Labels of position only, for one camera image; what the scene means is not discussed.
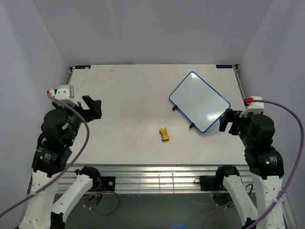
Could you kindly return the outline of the blue framed whiteboard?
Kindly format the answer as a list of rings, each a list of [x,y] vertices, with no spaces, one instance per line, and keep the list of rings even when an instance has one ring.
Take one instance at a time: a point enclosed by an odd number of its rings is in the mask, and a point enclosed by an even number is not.
[[[169,95],[169,100],[201,133],[207,132],[231,108],[231,103],[195,72],[187,74]]]

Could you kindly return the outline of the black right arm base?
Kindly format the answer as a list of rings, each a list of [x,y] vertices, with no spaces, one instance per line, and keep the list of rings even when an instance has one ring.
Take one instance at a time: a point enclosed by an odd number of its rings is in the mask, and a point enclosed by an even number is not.
[[[199,176],[194,183],[200,185],[201,191],[226,191],[216,176]]]

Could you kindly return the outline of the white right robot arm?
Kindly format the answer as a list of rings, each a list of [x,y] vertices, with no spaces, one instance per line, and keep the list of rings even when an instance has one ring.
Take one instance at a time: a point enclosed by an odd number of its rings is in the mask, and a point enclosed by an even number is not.
[[[280,153],[272,146],[273,120],[262,113],[250,112],[243,117],[242,111],[226,109],[220,118],[219,131],[225,131],[228,123],[232,124],[229,133],[239,136],[245,147],[244,156],[254,183],[256,204],[243,187],[235,166],[218,167],[216,186],[228,191],[243,229],[285,228],[283,204],[276,198],[282,189],[284,164]]]

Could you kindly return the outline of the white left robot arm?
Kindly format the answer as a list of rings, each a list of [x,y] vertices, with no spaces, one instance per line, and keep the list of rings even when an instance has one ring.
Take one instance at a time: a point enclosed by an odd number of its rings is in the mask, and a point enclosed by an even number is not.
[[[67,161],[81,124],[102,117],[101,100],[88,95],[82,97],[88,109],[81,103],[52,98],[54,109],[49,111],[41,125],[42,134],[32,162],[32,185],[20,229],[62,229],[71,210],[89,190],[101,186],[100,172],[85,166],[77,170],[74,183],[62,198],[54,202],[60,177],[67,171]]]

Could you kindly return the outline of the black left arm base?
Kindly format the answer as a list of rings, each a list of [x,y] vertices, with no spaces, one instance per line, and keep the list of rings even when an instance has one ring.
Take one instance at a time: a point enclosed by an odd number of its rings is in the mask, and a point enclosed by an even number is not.
[[[115,191],[116,177],[98,177],[93,179],[90,191]]]

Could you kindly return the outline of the yellow whiteboard eraser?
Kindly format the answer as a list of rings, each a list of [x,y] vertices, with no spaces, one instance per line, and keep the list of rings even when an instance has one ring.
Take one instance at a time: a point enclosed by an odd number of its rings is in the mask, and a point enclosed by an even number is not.
[[[161,134],[162,141],[168,141],[170,139],[166,127],[160,128],[159,133]]]

